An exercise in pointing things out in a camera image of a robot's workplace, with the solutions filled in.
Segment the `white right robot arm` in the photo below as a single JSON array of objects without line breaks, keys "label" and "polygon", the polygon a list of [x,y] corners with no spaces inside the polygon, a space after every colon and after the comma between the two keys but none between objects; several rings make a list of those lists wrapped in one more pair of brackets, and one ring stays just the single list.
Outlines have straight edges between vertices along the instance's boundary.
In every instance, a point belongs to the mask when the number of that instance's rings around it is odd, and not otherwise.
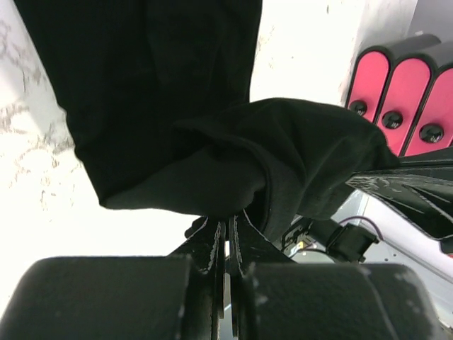
[{"label": "white right robot arm", "polygon": [[369,218],[384,241],[452,280],[452,148],[401,159],[399,167],[354,175],[355,192],[333,215]]}]

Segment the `black and pink drawer box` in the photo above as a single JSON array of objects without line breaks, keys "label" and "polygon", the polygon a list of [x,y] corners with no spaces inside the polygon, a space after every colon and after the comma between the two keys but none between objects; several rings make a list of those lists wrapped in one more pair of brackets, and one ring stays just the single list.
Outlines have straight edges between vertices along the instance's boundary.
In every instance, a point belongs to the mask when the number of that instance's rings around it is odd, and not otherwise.
[{"label": "black and pink drawer box", "polygon": [[399,157],[452,146],[452,42],[422,34],[365,48],[346,107],[375,124]]}]

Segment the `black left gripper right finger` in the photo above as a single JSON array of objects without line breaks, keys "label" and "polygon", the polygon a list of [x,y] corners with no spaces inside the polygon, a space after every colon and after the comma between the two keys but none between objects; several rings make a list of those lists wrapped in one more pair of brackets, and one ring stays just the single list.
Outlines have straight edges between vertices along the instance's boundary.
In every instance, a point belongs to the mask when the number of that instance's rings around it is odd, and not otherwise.
[{"label": "black left gripper right finger", "polygon": [[275,248],[250,222],[246,213],[229,220],[229,275],[233,335],[266,339],[265,314],[270,314],[277,276],[270,271],[294,262]]}]

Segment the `black t shirt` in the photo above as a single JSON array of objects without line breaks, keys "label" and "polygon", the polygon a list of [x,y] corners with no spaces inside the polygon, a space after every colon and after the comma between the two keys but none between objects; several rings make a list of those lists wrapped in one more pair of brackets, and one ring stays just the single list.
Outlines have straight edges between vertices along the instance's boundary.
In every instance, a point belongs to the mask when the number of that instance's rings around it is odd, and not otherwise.
[{"label": "black t shirt", "polygon": [[347,109],[250,102],[260,1],[17,1],[109,209],[226,220],[270,241],[327,220],[358,172],[391,169],[381,130]]}]

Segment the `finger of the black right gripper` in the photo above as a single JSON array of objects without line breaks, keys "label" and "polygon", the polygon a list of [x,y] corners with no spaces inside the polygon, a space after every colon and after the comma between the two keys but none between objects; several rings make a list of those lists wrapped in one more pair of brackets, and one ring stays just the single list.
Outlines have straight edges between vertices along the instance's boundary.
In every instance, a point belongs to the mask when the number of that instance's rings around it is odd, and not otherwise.
[{"label": "finger of the black right gripper", "polygon": [[399,170],[428,177],[452,177],[452,147],[400,158]]},{"label": "finger of the black right gripper", "polygon": [[452,182],[426,176],[355,176],[348,185],[383,202],[425,235],[452,237]]}]

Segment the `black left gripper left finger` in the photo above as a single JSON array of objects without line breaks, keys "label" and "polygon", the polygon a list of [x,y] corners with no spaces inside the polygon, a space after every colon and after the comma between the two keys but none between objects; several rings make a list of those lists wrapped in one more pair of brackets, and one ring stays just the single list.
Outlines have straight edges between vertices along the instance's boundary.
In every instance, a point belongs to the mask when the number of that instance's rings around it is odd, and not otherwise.
[{"label": "black left gripper left finger", "polygon": [[224,318],[225,240],[225,223],[206,219],[170,254],[190,265],[179,312],[179,339],[219,338],[219,321]]}]

